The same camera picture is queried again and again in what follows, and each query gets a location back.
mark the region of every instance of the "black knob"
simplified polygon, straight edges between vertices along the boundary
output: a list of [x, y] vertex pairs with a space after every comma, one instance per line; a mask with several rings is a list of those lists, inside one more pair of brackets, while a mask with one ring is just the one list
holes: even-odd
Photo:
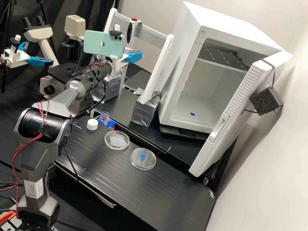
[[45, 22], [43, 21], [41, 16], [36, 16], [36, 22], [38, 23], [38, 26], [44, 26]]
[[55, 92], [55, 88], [51, 85], [44, 87], [44, 92], [46, 95], [51, 95]]
[[24, 18], [22, 19], [22, 21], [23, 21], [23, 23], [24, 23], [24, 25], [25, 25], [26, 28], [32, 27], [32, 25], [31, 25], [31, 23], [30, 23], [28, 17], [24, 17]]

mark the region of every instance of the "black ridged surface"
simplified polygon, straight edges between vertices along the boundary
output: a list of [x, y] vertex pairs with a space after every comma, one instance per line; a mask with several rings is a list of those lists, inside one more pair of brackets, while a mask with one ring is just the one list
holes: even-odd
[[[159, 158], [151, 170], [134, 167], [130, 154], [138, 146], [109, 149], [104, 142], [109, 130], [99, 124], [89, 131], [87, 120], [75, 123], [66, 145], [82, 179], [157, 230], [204, 230], [214, 201], [207, 187]], [[73, 172], [65, 155], [58, 163]]]
[[135, 132], [148, 142], [170, 153], [180, 161], [191, 166], [204, 142], [163, 135], [159, 132], [159, 118], [156, 113], [149, 128], [131, 121], [133, 108], [138, 96], [126, 89], [122, 90], [120, 100], [117, 97], [97, 106], [100, 111], [108, 111], [117, 123]]

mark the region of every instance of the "petri dish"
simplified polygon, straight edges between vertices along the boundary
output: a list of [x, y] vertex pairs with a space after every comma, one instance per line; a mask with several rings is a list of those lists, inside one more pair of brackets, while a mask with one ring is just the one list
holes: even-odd
[[137, 148], [131, 154], [132, 164], [142, 170], [154, 168], [156, 164], [156, 156], [149, 149]]
[[105, 137], [105, 144], [113, 150], [123, 150], [129, 145], [129, 137], [126, 133], [114, 130], [108, 132]]

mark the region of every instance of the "smartphone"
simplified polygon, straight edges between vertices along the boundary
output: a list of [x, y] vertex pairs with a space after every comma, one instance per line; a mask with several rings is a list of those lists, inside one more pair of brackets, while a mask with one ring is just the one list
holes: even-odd
[[84, 32], [83, 51], [94, 55], [122, 58], [124, 36], [114, 36], [106, 32], [86, 30]]

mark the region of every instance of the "barcode label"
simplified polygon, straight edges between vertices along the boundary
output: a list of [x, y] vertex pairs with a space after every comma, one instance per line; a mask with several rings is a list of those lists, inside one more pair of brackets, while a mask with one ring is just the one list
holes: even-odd
[[41, 178], [38, 182], [27, 180], [24, 180], [23, 182], [25, 184], [26, 196], [38, 199], [43, 195], [43, 178]]

